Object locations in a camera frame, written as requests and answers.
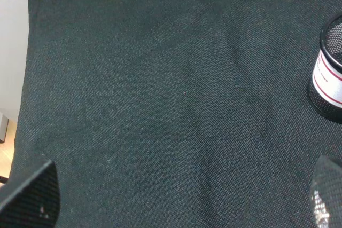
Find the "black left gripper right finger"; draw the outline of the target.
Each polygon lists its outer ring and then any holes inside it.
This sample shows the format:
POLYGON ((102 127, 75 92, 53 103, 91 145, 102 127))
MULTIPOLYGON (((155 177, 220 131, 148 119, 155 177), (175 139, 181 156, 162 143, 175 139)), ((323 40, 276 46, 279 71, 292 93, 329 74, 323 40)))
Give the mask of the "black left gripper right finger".
POLYGON ((310 206, 316 227, 341 227, 341 161, 320 156, 313 172, 310 206))

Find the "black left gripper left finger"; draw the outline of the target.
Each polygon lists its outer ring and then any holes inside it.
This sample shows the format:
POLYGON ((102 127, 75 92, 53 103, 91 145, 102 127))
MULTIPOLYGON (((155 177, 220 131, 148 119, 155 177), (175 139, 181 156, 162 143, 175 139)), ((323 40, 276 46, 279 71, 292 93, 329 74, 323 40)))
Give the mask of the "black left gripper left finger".
POLYGON ((60 213, 56 165, 41 160, 1 187, 1 227, 55 227, 60 213))

